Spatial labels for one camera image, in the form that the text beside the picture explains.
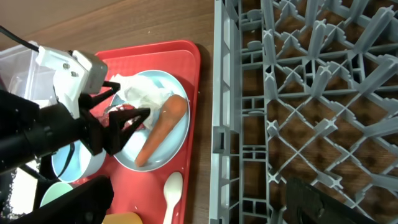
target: white napkin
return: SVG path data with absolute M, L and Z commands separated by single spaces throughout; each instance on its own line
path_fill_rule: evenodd
M 150 115 L 144 121 L 144 126 L 152 130 L 154 120 L 159 117 L 160 108 L 172 92 L 157 87 L 150 78 L 141 75 L 124 77 L 117 74 L 110 81 L 120 83 L 120 90 L 116 93 L 120 99 L 135 108 L 150 108 Z

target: white robot part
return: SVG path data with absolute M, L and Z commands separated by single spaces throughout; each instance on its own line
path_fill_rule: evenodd
M 91 60 L 77 50 L 70 55 L 68 52 L 40 46 L 36 62 L 56 70 L 53 84 L 58 102 L 65 105 L 73 118 L 79 118 L 78 100 L 93 67 Z

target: white spoon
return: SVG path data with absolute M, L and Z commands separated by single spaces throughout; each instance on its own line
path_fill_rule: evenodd
M 170 175 L 164 184 L 163 193 L 167 204 L 163 224 L 171 224 L 174 207 L 180 201 L 182 194 L 182 175 L 180 172 L 174 172 Z

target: gray dish rack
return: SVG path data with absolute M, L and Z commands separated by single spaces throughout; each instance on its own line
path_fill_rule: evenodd
M 344 197 L 345 205 L 372 218 L 359 204 L 372 186 L 382 187 L 398 197 L 398 178 L 389 175 L 398 166 L 398 160 L 388 164 L 382 172 L 372 173 L 354 153 L 367 139 L 371 139 L 392 155 L 398 156 L 398 146 L 382 138 L 398 132 L 398 100 L 383 98 L 375 93 L 398 91 L 396 85 L 383 86 L 398 71 L 398 19 L 393 6 L 380 7 L 370 18 L 363 14 L 370 0 L 353 0 L 350 7 L 342 5 L 339 0 L 308 0 L 305 15 L 302 16 L 296 7 L 304 0 L 259 0 L 261 8 L 248 12 L 242 10 L 243 1 L 245 0 L 215 0 L 209 223 L 245 223 L 245 216 L 262 218 L 264 223 L 286 223 L 283 217 L 286 206 L 281 209 L 273 208 L 269 200 L 269 185 L 273 182 L 286 183 L 281 170 L 296 157 L 301 158 L 316 172 L 312 185 L 320 182 L 339 192 Z M 338 24 L 329 24 L 327 20 L 318 19 L 325 11 L 333 12 L 344 20 Z M 276 20 L 275 12 L 280 12 Z M 276 30 L 288 17 L 301 21 L 303 27 L 294 32 L 278 33 Z M 346 38 L 345 29 L 350 24 L 364 28 L 355 43 Z M 312 34 L 309 36 L 310 45 L 306 49 L 300 45 L 298 37 L 309 29 Z M 243 33 L 254 30 L 261 31 L 261 40 L 250 41 L 244 45 Z M 388 43 L 375 45 L 380 37 L 388 40 Z M 279 52 L 275 50 L 276 39 L 283 41 Z M 332 42 L 339 43 L 346 50 L 325 53 Z M 283 58 L 283 54 L 289 49 L 294 49 L 303 56 Z M 365 72 L 368 61 L 378 65 L 370 74 Z M 244 72 L 248 70 L 262 70 L 263 94 L 243 96 Z M 280 73 L 284 74 L 284 80 L 277 83 Z M 327 84 L 334 78 L 344 80 L 347 88 L 326 90 Z M 302 91 L 285 93 L 284 88 L 291 83 L 298 83 Z M 345 105 L 326 97 L 345 95 L 354 95 Z M 284 101 L 303 97 L 307 99 L 298 106 Z M 367 126 L 359 122 L 349 107 L 362 97 L 387 111 L 385 117 Z M 301 110 L 312 100 L 319 101 L 335 115 L 330 119 L 323 118 L 316 124 L 309 122 Z M 267 105 L 271 101 L 278 101 L 289 111 L 290 115 L 284 122 L 267 119 Z M 260 132 L 264 133 L 264 144 L 251 145 L 244 142 L 243 119 L 252 116 L 264 117 L 265 130 Z M 362 132 L 359 140 L 349 148 L 344 148 L 328 138 L 329 134 L 339 131 L 335 124 L 337 117 L 343 118 Z M 297 118 L 314 132 L 313 137 L 300 148 L 293 147 L 280 135 L 280 130 L 289 121 Z M 284 147 L 294 152 L 280 168 L 272 167 L 269 161 L 269 142 L 272 138 L 279 138 Z M 327 141 L 341 154 L 323 170 L 318 169 L 302 154 L 305 147 L 316 138 Z M 344 193 L 342 176 L 332 171 L 346 160 L 353 162 L 371 177 L 370 183 L 357 191 L 354 197 Z M 265 198 L 244 196 L 245 162 L 259 162 L 265 166 Z M 239 167 L 237 175 L 233 174 L 233 166 Z M 239 195 L 233 197 L 233 191 L 237 188 Z M 249 204 L 250 211 L 244 210 L 245 203 Z M 389 223 L 398 223 L 398 212 Z

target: clear plastic container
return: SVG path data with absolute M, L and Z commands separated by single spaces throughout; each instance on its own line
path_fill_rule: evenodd
M 12 94 L 28 100 L 55 103 L 53 76 L 55 70 L 38 66 L 37 52 L 23 45 L 0 52 L 0 85 Z

